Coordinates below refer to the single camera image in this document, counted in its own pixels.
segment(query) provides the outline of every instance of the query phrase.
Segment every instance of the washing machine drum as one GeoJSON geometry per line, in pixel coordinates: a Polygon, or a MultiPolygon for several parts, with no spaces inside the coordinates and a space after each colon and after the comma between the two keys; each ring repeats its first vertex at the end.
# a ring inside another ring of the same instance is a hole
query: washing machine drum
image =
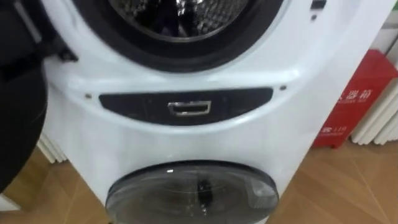
{"type": "Polygon", "coordinates": [[[217,67],[252,46],[283,0],[73,0],[92,30],[134,62],[170,72],[217,67]]]}
{"type": "Polygon", "coordinates": [[[190,161],[133,172],[109,191],[115,223],[249,224],[265,219],[279,196],[265,173],[230,162],[190,161]]]}

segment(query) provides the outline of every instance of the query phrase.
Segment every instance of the red box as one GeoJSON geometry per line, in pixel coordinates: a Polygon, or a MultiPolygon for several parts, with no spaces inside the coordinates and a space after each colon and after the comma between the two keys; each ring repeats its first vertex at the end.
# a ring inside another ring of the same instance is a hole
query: red box
{"type": "Polygon", "coordinates": [[[388,83],[397,77],[398,71],[380,51],[369,50],[312,146],[340,147],[388,83]]]}

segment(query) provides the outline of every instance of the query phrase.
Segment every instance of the wooden floor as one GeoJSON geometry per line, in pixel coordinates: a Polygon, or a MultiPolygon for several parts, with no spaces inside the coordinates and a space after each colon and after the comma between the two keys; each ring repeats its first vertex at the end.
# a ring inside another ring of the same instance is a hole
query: wooden floor
{"type": "Polygon", "coordinates": [[[40,149],[35,148],[21,171],[2,194],[22,209],[32,209],[51,168],[51,163],[40,149]]]}
{"type": "MultiPolygon", "coordinates": [[[[106,212],[69,163],[52,168],[31,212],[1,224],[107,224],[106,212]]],[[[398,142],[311,150],[267,224],[397,224],[398,142]]]]}

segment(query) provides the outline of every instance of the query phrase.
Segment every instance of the white washing machine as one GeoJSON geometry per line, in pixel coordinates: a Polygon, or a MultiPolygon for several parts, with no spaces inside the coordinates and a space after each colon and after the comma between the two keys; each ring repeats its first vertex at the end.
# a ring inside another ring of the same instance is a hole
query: white washing machine
{"type": "Polygon", "coordinates": [[[115,223],[249,224],[276,208],[394,2],[10,6],[44,61],[44,133],[115,223]]]}

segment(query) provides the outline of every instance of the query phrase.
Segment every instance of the chrome handle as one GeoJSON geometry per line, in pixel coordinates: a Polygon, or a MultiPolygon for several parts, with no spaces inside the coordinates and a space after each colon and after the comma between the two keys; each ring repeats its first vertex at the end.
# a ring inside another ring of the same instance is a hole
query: chrome handle
{"type": "Polygon", "coordinates": [[[211,101],[171,102],[167,107],[174,116],[203,116],[210,113],[211,101]]]}

